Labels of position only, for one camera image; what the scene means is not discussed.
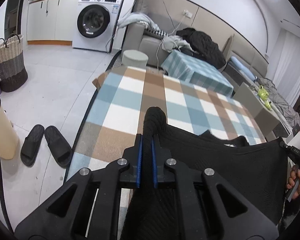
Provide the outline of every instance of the pillow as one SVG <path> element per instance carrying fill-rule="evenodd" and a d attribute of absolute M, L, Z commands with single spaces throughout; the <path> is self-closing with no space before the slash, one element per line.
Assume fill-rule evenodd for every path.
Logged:
<path fill-rule="evenodd" d="M 149 12 L 149 0 L 136 0 L 132 12 L 140 12 L 147 15 Z"/>
<path fill-rule="evenodd" d="M 245 75 L 250 78 L 253 82 L 257 79 L 257 77 L 245 66 L 243 65 L 236 57 L 232 56 L 230 60 L 233 62 L 234 67 L 237 70 L 241 70 Z"/>

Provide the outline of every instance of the hand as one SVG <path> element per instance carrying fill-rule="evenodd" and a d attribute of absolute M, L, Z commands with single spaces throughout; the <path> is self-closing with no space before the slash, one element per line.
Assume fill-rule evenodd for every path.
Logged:
<path fill-rule="evenodd" d="M 286 185 L 287 189 L 291 189 L 294 186 L 294 180 L 296 179 L 295 169 L 296 169 L 296 166 L 293 166 L 292 171 L 290 172 L 290 178 L 288 179 L 288 183 Z M 297 176 L 300 179 L 300 170 L 298 170 Z M 300 184 L 298 186 L 297 191 L 294 193 L 292 199 L 296 199 L 299 196 L 300 196 Z"/>

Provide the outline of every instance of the round ottoman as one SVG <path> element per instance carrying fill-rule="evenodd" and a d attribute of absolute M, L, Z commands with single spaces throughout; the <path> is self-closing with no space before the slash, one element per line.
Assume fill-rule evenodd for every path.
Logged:
<path fill-rule="evenodd" d="M 122 55 L 122 64 L 125 67 L 146 68 L 149 57 L 138 50 L 126 50 Z"/>

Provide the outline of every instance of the metal bolt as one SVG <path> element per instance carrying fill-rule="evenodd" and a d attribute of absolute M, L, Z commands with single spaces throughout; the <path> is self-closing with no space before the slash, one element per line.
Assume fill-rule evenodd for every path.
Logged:
<path fill-rule="evenodd" d="M 204 170 L 204 173 L 208 176 L 212 176 L 214 174 L 214 170 L 212 168 L 207 168 Z"/>
<path fill-rule="evenodd" d="M 119 164 L 119 165 L 126 165 L 127 163 L 128 163 L 128 161 L 126 160 L 126 159 L 119 159 L 118 161 L 117 161 L 117 163 Z"/>
<path fill-rule="evenodd" d="M 82 168 L 80 171 L 79 171 L 80 175 L 82 176 L 85 176 L 85 175 L 88 175 L 89 174 L 89 169 L 88 168 Z"/>
<path fill-rule="evenodd" d="M 168 159 L 167 161 L 168 165 L 176 165 L 177 161 L 175 159 Z"/>

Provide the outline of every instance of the washing machine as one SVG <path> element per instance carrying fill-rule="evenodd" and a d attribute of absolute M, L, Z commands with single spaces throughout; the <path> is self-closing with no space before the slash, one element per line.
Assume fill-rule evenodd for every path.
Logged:
<path fill-rule="evenodd" d="M 123 0 L 79 0 L 72 47 L 111 52 Z"/>

